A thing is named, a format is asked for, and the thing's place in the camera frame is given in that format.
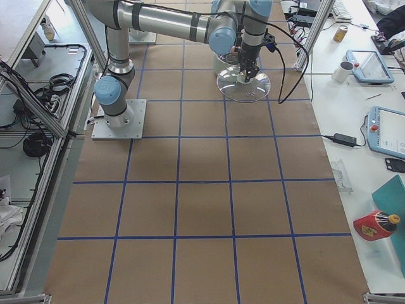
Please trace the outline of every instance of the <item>blue tape grid line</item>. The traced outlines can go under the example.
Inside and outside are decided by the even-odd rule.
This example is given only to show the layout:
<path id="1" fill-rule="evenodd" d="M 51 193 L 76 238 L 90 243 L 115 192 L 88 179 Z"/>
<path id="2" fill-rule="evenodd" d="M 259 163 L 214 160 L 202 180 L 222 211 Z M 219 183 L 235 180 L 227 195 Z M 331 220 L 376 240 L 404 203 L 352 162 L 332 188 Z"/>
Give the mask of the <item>blue tape grid line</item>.
<path id="1" fill-rule="evenodd" d="M 270 238 L 330 238 L 351 236 L 341 233 L 299 233 L 299 234 L 241 234 L 229 236 L 61 236 L 58 241 L 120 240 L 120 239 L 270 239 Z"/>
<path id="2" fill-rule="evenodd" d="M 273 133 L 275 133 L 275 128 L 274 128 L 274 123 L 273 123 L 273 116 L 271 114 L 270 103 L 268 103 L 268 111 L 269 111 L 269 115 L 270 115 L 271 128 L 273 130 Z M 284 193 L 284 199 L 285 199 L 285 207 L 287 209 L 287 215 L 288 215 L 288 219 L 289 219 L 289 225 L 290 225 L 290 231 L 291 231 L 291 240 L 292 240 L 292 245 L 294 247 L 294 254 L 295 254 L 295 257 L 296 257 L 296 265 L 297 265 L 299 282 L 300 282 L 300 285 L 301 285 L 302 297 L 304 299 L 304 304 L 307 304 L 308 302 L 307 302 L 307 298 L 306 298 L 304 279 L 302 278 L 302 271 L 301 271 L 301 266 L 300 266 L 300 263 L 299 263 L 299 255 L 298 255 L 298 250 L 297 250 L 296 237 L 294 235 L 294 227 L 292 225 L 292 218 L 291 218 L 291 212 L 290 212 L 290 206 L 289 206 L 289 199 L 288 199 L 288 195 L 287 195 L 287 190 L 285 188 L 283 169 L 282 169 L 280 152 L 278 150 L 278 144 L 277 144 L 277 138 L 276 137 L 274 137 L 274 143 L 275 143 L 276 154 L 277 154 L 278 168 L 280 170 L 280 176 L 281 176 L 281 180 L 282 180 L 281 183 L 282 183 L 282 187 L 283 187 L 283 193 Z"/>
<path id="3" fill-rule="evenodd" d="M 278 101 L 278 99 L 272 99 L 272 98 L 269 98 L 268 99 L 269 101 Z M 287 100 L 286 100 L 286 102 L 288 101 L 288 102 L 291 102 L 291 101 L 310 101 L 311 100 L 311 98 L 288 98 Z M 150 103 L 150 102 L 160 102 L 160 103 L 162 103 L 162 102 L 173 102 L 173 101 L 180 101 L 179 99 L 148 99 L 147 100 L 147 102 L 148 103 Z M 195 102 L 201 102 L 201 103 L 212 103 L 212 102 L 217 102 L 217 103 L 223 103 L 223 100 L 221 99 L 221 100 L 219 100 L 219 99 L 205 99 L 205 100 L 200 100 L 200 99 L 183 99 L 182 100 L 183 102 L 193 102 L 193 103 L 195 103 Z M 234 103 L 234 101 L 233 100 L 227 100 L 227 102 L 228 103 Z M 258 100 L 257 101 L 257 103 L 266 103 L 267 102 L 267 100 L 265 100 L 265 99 L 262 99 L 262 100 Z"/>
<path id="4" fill-rule="evenodd" d="M 183 45 L 183 68 L 185 61 L 185 46 Z M 175 220 L 174 220 L 174 238 L 173 238 L 173 261 L 171 267 L 171 295 L 170 303 L 175 302 L 175 283 L 176 283 L 176 257 L 177 257 L 177 220 L 178 220 L 178 189 L 180 186 L 180 149 L 181 149 L 181 133 L 182 133 L 182 113 L 183 113 L 183 90 L 184 90 L 184 71 L 182 72 L 182 86 L 180 90 L 180 117 L 178 122 L 178 146 L 177 146 L 177 171 L 176 171 L 176 201 L 175 201 Z"/>
<path id="5" fill-rule="evenodd" d="M 245 183 L 245 182 L 332 182 L 333 178 L 324 179 L 247 179 L 247 180 L 87 180 L 73 182 L 75 185 L 92 185 L 92 184 L 224 184 L 228 182 Z"/>
<path id="6" fill-rule="evenodd" d="M 116 245 L 117 241 L 120 239 L 172 239 L 173 240 L 173 268 L 172 268 L 172 283 L 171 283 L 171 304 L 174 304 L 175 302 L 175 267 L 176 267 L 176 249 L 177 249 L 177 240 L 178 239 L 232 239 L 233 240 L 233 248 L 234 248 L 234 267 L 235 267 L 235 288 L 236 288 L 236 293 L 237 293 L 237 301 L 238 304 L 241 303 L 240 299 L 240 291 L 239 291 L 239 276 L 238 276 L 238 264 L 237 264 L 237 244 L 236 244 L 236 239 L 242 239 L 242 238 L 292 238 L 292 242 L 294 245 L 294 253 L 296 255 L 296 263 L 297 263 L 297 270 L 299 273 L 299 279 L 301 283 L 301 289 L 302 289 L 302 295 L 304 298 L 304 303 L 307 303 L 306 299 L 306 293 L 305 293 L 305 288 L 304 288 L 304 283 L 302 279 L 302 274 L 301 274 L 301 268 L 299 265 L 299 257 L 298 257 L 298 252 L 297 252 L 297 247 L 296 247 L 296 242 L 295 238 L 305 238 L 305 237 L 337 237 L 337 236 L 350 236 L 350 233 L 324 233 L 324 234 L 294 234 L 294 229 L 292 225 L 292 219 L 291 219 L 291 214 L 289 210 L 289 203 L 288 203 L 288 196 L 287 196 L 287 191 L 285 188 L 285 182 L 289 181 L 334 181 L 334 179 L 284 179 L 283 173 L 282 173 L 282 166 L 281 166 L 281 161 L 280 161 L 280 155 L 278 151 L 278 146 L 277 146 L 277 138 L 279 137 L 319 137 L 320 134 L 310 134 L 310 135 L 291 135 L 291 136 L 278 136 L 278 135 L 273 135 L 273 136 L 229 136 L 228 135 L 228 129 L 227 127 L 225 128 L 226 130 L 226 136 L 225 137 L 192 137 L 192 136 L 181 136 L 181 125 L 182 125 L 182 103 L 184 102 L 183 100 L 183 86 L 184 86 L 184 71 L 190 71 L 190 70 L 212 70 L 212 69 L 185 69 L 184 68 L 184 61 L 185 61 L 185 45 L 187 43 L 183 44 L 178 44 L 183 46 L 183 69 L 178 69 L 178 71 L 182 71 L 182 84 L 181 84 L 181 96 L 180 100 L 173 100 L 173 101 L 179 101 L 180 102 L 180 123 L 179 123 L 179 136 L 170 136 L 170 137 L 145 137 L 145 138 L 177 138 L 178 139 L 178 157 L 177 157 L 177 175 L 176 175 L 176 181 L 130 181 L 128 180 L 128 171 L 129 171 L 129 166 L 130 166 L 130 158 L 131 158 L 131 153 L 132 153 L 132 147 L 134 144 L 134 141 L 131 140 L 130 142 L 130 147 L 128 151 L 128 158 L 127 158 L 127 166 L 125 169 L 125 178 L 124 181 L 83 181 L 83 182 L 74 182 L 74 184 L 123 184 L 123 189 L 121 193 L 121 201 L 120 201 L 120 209 L 118 212 L 118 218 L 117 218 L 117 225 L 116 225 L 116 232 L 115 236 L 94 236 L 94 237 L 59 237 L 58 240 L 60 241 L 74 241 L 74 240 L 113 240 L 114 245 L 113 245 L 113 251 L 111 254 L 111 262 L 109 266 L 109 275 L 108 275 L 108 281 L 107 281 L 107 286 L 106 286 L 106 292 L 104 296 L 104 304 L 107 304 L 108 302 L 108 295 L 109 295 L 109 288 L 111 284 L 111 278 L 113 275 L 113 266 L 114 266 L 114 261 L 115 261 L 115 252 L 116 252 Z M 289 42 L 281 42 L 279 44 L 291 44 Z M 147 58 L 147 50 L 149 46 L 146 47 L 145 50 L 145 56 L 144 56 L 144 61 L 142 63 L 142 69 L 140 73 L 140 80 L 139 80 L 139 86 L 138 86 L 138 91 L 137 91 L 137 98 L 139 98 L 140 94 L 140 89 L 141 89 L 141 84 L 142 84 L 142 78 L 143 78 L 143 72 L 144 71 L 153 71 L 153 69 L 145 69 L 145 62 Z M 291 101 L 301 101 L 301 100 L 309 100 L 309 99 L 291 99 Z M 276 99 L 267 99 L 264 102 L 268 103 L 268 111 L 269 111 L 269 116 L 270 116 L 270 121 L 271 121 L 271 128 L 273 130 L 273 133 L 275 134 L 275 128 L 273 125 L 273 119 L 271 115 L 271 110 L 270 110 L 270 102 L 271 101 L 276 101 Z M 225 98 L 223 100 L 218 100 L 218 102 L 223 102 L 224 104 L 224 111 L 225 111 L 225 125 L 227 124 L 227 100 Z M 276 152 L 277 152 L 277 160 L 278 160 L 278 166 L 280 170 L 280 175 L 281 179 L 269 179 L 269 180 L 232 180 L 232 173 L 231 173 L 231 166 L 230 166 L 230 148 L 229 148 L 229 139 L 230 138 L 244 138 L 244 137 L 269 137 L 273 138 L 275 142 L 275 147 L 276 147 Z M 182 138 L 225 138 L 227 142 L 227 157 L 228 157 L 228 176 L 229 180 L 224 180 L 224 181 L 180 181 L 180 148 L 181 148 L 181 139 Z M 229 183 L 229 191 L 230 191 L 230 209 L 231 209 L 231 218 L 232 218 L 232 235 L 231 236 L 178 236 L 177 235 L 177 211 L 178 211 L 178 189 L 179 185 L 181 183 Z M 285 204 L 287 207 L 287 213 L 288 213 L 288 218 L 289 218 L 289 224 L 290 224 L 290 234 L 267 234 L 267 235 L 236 235 L 235 233 L 235 219 L 234 219 L 234 204 L 233 204 L 233 197 L 232 197 L 232 183 L 238 183 L 238 182 L 281 182 L 283 185 L 283 191 L 284 191 L 284 196 L 285 196 Z M 121 221 L 121 215 L 122 215 L 122 210 L 123 210 L 123 202 L 124 202 L 124 197 L 125 197 L 125 190 L 126 190 L 126 185 L 129 183 L 175 183 L 176 184 L 176 200 L 175 200 L 175 221 L 174 221 L 174 228 L 173 228 L 173 236 L 119 236 L 119 229 L 120 229 L 120 221 Z"/>
<path id="7" fill-rule="evenodd" d="M 149 45 L 146 46 L 145 49 L 145 56 L 144 56 L 144 61 L 142 63 L 142 67 L 145 65 L 145 59 L 147 56 L 147 50 L 149 48 Z M 139 93 L 140 93 L 140 86 L 142 84 L 142 76 L 143 76 L 143 71 L 140 73 L 140 79 L 139 79 L 139 85 L 138 85 L 138 92 L 137 92 L 137 98 L 139 98 Z M 115 261 L 115 252 L 116 252 L 116 245 L 118 241 L 118 235 L 120 232 L 120 224 L 121 224 L 121 215 L 122 215 L 122 209 L 123 209 L 123 202 L 124 202 L 124 197 L 125 197 L 125 189 L 127 187 L 127 179 L 128 179 L 128 171 L 129 171 L 129 166 L 130 166 L 130 161 L 131 161 L 131 154 L 132 154 L 132 147 L 134 145 L 134 140 L 131 139 L 130 141 L 130 146 L 129 146 L 129 151 L 128 151 L 128 157 L 127 157 L 127 166 L 125 168 L 125 175 L 124 175 L 124 181 L 123 181 L 123 186 L 122 186 L 122 194 L 121 194 L 121 202 L 120 202 L 120 209 L 118 211 L 118 218 L 117 218 L 117 223 L 116 223 L 116 230 L 115 230 L 115 236 L 114 236 L 114 245 L 113 245 L 113 252 L 111 254 L 111 261 L 109 264 L 109 272 L 108 272 L 108 279 L 107 279 L 107 286 L 106 286 L 106 292 L 104 295 L 104 304 L 108 303 L 108 296 L 109 296 L 109 288 L 111 285 L 111 278 L 113 275 L 113 269 L 114 269 L 114 261 Z"/>
<path id="8" fill-rule="evenodd" d="M 234 267 L 235 267 L 235 287 L 236 287 L 236 299 L 240 304 L 240 289 L 239 289 L 239 271 L 238 271 L 238 258 L 237 258 L 237 245 L 235 238 L 235 213 L 234 213 L 234 197 L 232 191 L 232 173 L 230 164 L 230 148 L 229 148 L 229 136 L 228 136 L 228 119 L 227 119 L 227 102 L 225 97 L 223 98 L 223 111 L 225 114 L 225 135 L 227 140 L 227 158 L 228 158 L 228 179 L 229 179 L 229 198 L 230 198 L 230 213 L 232 221 L 232 245 L 234 247 Z"/>

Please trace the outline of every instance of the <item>white table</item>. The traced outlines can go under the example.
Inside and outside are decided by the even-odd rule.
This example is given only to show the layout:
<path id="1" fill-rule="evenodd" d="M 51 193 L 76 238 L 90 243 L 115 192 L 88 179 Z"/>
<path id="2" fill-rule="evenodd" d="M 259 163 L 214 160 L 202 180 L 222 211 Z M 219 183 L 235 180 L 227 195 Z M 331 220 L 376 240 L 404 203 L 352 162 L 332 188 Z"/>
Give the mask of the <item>white table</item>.
<path id="1" fill-rule="evenodd" d="M 368 25 L 377 29 L 375 22 L 361 0 L 344 0 L 346 9 L 353 17 L 352 23 Z M 323 28 L 329 27 L 335 20 L 327 20 Z M 370 86 L 360 84 L 353 75 L 338 84 L 331 74 L 345 59 L 346 51 L 376 50 L 370 36 L 372 30 L 349 25 L 341 43 L 333 41 L 333 35 L 342 24 L 334 24 L 321 32 L 313 49 L 313 108 L 323 135 L 341 133 L 357 137 L 363 144 L 360 127 L 372 106 L 383 106 L 405 112 L 405 75 L 401 70 L 390 70 L 395 82 L 390 85 Z M 398 67 L 393 56 L 384 56 L 389 67 Z M 310 69 L 304 76 L 308 92 L 311 94 Z M 405 293 L 405 278 L 389 238 L 367 242 L 361 238 L 352 226 L 353 220 L 363 217 L 376 209 L 371 194 L 389 181 L 396 173 L 385 168 L 386 155 L 373 152 L 365 147 L 348 148 L 324 139 L 325 148 L 331 162 L 342 160 L 353 188 L 352 193 L 340 192 L 347 221 L 351 227 L 359 260 L 371 293 Z"/>
<path id="2" fill-rule="evenodd" d="M 405 111 L 405 100 L 401 96 L 401 91 L 405 91 L 405 75 L 395 74 L 394 77 L 396 81 L 386 87 L 365 87 L 352 75 L 343 84 L 334 82 L 330 75 L 314 75 L 313 108 L 321 133 L 354 136 L 358 138 L 358 144 L 363 144 L 360 126 L 372 106 Z M 310 90 L 309 75 L 304 78 Z M 376 94 L 382 95 L 366 100 Z M 352 228 L 353 220 L 376 209 L 372 192 L 395 176 L 385 168 L 387 156 L 373 152 L 367 146 L 348 148 L 328 139 L 324 143 L 331 162 L 342 160 L 354 190 L 341 192 L 340 198 L 370 292 L 405 293 L 405 278 L 390 239 L 367 242 Z"/>
<path id="3" fill-rule="evenodd" d="M 347 50 L 377 50 L 371 36 L 375 34 L 374 30 L 378 30 L 374 20 L 370 16 L 366 6 L 362 0 L 345 0 L 345 7 L 352 15 L 352 23 L 336 23 L 333 18 L 329 18 L 324 29 L 321 31 L 315 47 L 313 48 L 313 74 L 329 74 L 339 66 L 342 60 L 346 58 Z M 363 30 L 355 26 L 364 24 L 369 26 L 369 29 Z M 333 41 L 333 36 L 336 30 L 341 26 L 348 27 L 346 36 L 342 42 Z M 384 61 L 389 67 L 398 67 L 398 63 L 393 56 L 383 56 Z M 391 73 L 402 73 L 400 70 L 391 70 Z"/>

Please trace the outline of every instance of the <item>red bottle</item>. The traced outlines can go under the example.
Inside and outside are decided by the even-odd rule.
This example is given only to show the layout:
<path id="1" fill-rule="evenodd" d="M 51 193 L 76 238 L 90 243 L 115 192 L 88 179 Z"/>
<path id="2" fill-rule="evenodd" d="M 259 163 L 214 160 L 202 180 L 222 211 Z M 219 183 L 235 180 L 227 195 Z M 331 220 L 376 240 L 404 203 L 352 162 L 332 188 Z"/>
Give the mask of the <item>red bottle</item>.
<path id="1" fill-rule="evenodd" d="M 381 210 L 375 210 L 365 217 L 353 222 L 358 234 L 367 241 L 387 238 L 397 230 L 400 218 L 396 214 L 389 215 Z"/>

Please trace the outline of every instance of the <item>clear plastic lid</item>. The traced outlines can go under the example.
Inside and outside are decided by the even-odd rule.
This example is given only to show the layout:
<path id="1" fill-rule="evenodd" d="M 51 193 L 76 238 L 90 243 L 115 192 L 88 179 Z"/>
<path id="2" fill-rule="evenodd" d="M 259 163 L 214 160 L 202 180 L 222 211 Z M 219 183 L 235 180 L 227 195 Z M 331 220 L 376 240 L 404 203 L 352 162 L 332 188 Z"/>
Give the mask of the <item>clear plastic lid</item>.
<path id="1" fill-rule="evenodd" d="M 227 98 L 245 102 L 266 97 L 271 86 L 270 79 L 262 71 L 259 71 L 255 78 L 245 82 L 245 76 L 239 73 L 238 66 L 222 70 L 216 78 L 216 85 Z"/>

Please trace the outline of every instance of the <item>keyboard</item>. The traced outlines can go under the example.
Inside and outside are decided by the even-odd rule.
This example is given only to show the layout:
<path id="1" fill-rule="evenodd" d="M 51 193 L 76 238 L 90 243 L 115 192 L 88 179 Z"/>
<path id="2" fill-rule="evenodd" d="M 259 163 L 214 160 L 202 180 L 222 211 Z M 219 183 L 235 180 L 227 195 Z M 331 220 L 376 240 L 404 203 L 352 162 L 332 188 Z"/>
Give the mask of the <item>keyboard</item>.
<path id="1" fill-rule="evenodd" d="M 342 0 L 335 0 L 332 8 L 332 15 L 336 21 L 340 22 L 350 22 L 352 21 L 352 16 L 344 7 Z"/>

